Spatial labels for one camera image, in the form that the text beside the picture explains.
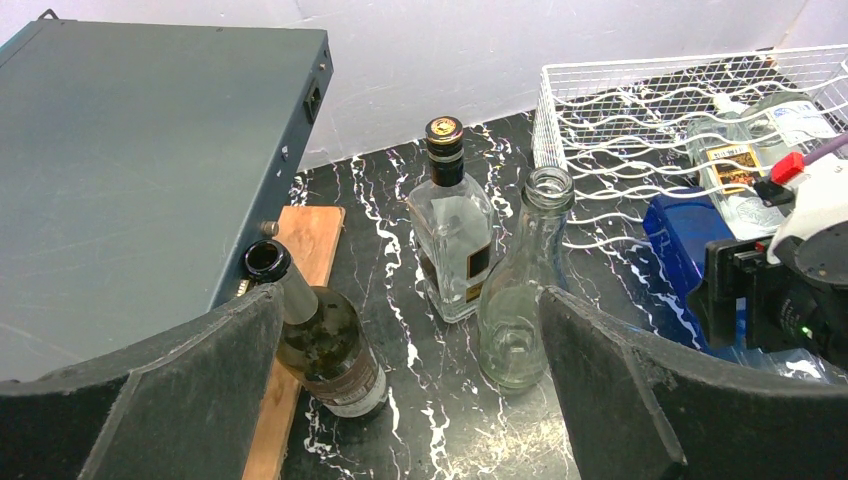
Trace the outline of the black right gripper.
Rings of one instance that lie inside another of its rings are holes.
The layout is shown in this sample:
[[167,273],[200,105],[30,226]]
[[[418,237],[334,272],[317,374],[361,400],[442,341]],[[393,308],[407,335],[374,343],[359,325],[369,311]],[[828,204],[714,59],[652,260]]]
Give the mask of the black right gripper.
[[745,346],[765,352],[789,350],[795,346],[777,319],[777,297],[784,288],[769,286],[769,280],[782,282],[788,271],[767,261],[772,239],[714,240],[705,245],[702,280],[686,298],[699,321],[707,344],[713,350],[736,346],[737,303],[745,303]]

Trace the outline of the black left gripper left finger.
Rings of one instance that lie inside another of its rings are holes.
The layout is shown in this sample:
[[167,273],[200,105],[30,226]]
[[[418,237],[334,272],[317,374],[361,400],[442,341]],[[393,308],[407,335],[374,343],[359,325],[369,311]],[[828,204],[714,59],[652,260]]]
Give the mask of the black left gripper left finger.
[[238,479],[282,328],[265,284],[124,349],[1,386],[5,479]]

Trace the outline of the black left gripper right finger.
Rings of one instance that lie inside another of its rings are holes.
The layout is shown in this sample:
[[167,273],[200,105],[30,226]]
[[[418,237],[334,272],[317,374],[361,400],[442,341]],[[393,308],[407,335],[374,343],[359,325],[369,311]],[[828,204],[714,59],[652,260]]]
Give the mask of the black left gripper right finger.
[[847,389],[700,353],[561,289],[539,315],[585,479],[843,479]]

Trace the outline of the blue square glass bottle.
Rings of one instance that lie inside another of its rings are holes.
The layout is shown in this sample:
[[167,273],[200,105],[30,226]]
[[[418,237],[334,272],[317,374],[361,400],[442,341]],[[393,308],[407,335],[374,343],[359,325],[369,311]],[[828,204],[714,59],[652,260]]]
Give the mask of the blue square glass bottle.
[[834,385],[847,383],[845,370],[804,349],[767,353],[759,348],[747,347],[746,301],[743,299],[736,302],[734,343],[719,349],[708,345],[703,325],[687,305],[686,297],[703,279],[706,244],[733,237],[709,198],[681,199],[658,195],[650,201],[642,226],[663,274],[682,305],[681,321],[693,331],[691,344],[694,348],[731,363],[784,377]]

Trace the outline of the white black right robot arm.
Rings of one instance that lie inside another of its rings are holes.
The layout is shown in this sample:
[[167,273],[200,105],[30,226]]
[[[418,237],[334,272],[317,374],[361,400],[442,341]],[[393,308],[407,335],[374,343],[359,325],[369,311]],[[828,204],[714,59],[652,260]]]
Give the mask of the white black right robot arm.
[[746,347],[768,353],[801,348],[847,366],[846,223],[808,239],[712,241],[705,254],[703,279],[686,303],[711,347],[736,343],[742,300]]

